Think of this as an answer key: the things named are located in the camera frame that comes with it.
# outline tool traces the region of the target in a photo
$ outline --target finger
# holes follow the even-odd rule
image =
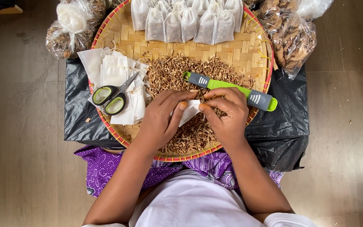
[[[182,116],[184,113],[184,110],[187,108],[187,103],[186,102],[180,102],[175,109],[173,110],[172,113],[172,118],[170,119],[169,125],[167,126],[167,129],[165,131],[165,133],[169,133],[169,134],[175,134],[180,121],[182,120]]]
[[[154,98],[152,102],[155,102],[157,105],[161,105],[169,96],[171,96],[174,93],[180,92],[179,90],[164,90],[161,93],[159,93],[158,96]]]
[[[209,105],[202,103],[199,105],[199,110],[205,115],[211,126],[217,127],[222,123],[217,114]]]
[[[238,88],[216,88],[213,90],[210,90],[207,94],[204,95],[205,99],[210,99],[214,96],[225,96],[225,98],[228,101],[231,101],[233,103],[236,104],[242,104],[242,103],[246,103],[242,96],[240,95],[240,93],[242,93],[241,91],[239,91]]]
[[[236,109],[236,104],[231,103],[230,101],[223,98],[211,99],[205,102],[210,107],[218,107],[220,110],[229,113],[233,112]]]
[[[168,98],[162,103],[162,105],[164,105],[166,110],[170,113],[180,101],[194,98],[195,96],[197,96],[197,92],[186,91],[173,93],[168,96]]]

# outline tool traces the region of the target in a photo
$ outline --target scissors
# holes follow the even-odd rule
[[[121,87],[103,86],[93,93],[92,102],[96,106],[105,104],[103,110],[109,115],[118,115],[126,104],[125,90],[139,73],[131,76]]]

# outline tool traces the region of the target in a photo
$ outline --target person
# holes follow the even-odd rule
[[[249,109],[237,88],[210,90],[199,110],[229,155],[242,196],[191,169],[171,175],[140,195],[156,151],[178,129],[187,106],[183,101],[196,95],[165,90],[147,106],[138,135],[90,208],[84,227],[315,226],[293,212],[247,143],[244,131]],[[227,116],[218,117],[212,107]]]

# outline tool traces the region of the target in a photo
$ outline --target laminate floor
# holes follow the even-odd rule
[[[82,145],[63,141],[65,63],[44,46],[57,3],[0,15],[0,226],[80,226],[94,201]],[[282,190],[319,226],[363,227],[363,1],[335,0],[315,23],[305,168]]]

